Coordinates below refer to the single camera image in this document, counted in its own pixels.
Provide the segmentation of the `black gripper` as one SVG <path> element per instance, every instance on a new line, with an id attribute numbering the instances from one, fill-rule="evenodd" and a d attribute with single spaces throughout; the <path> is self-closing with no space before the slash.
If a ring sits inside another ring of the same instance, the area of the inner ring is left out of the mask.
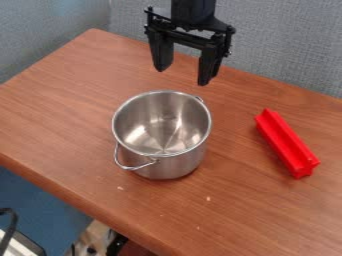
<path id="1" fill-rule="evenodd" d="M 173 44 L 200 50 L 198 84 L 206 86 L 216 76 L 222 58 L 230 54 L 235 28 L 215 17 L 216 0 L 171 0 L 169 10 L 144 9 L 151 56 L 163 72 L 173 61 Z"/>

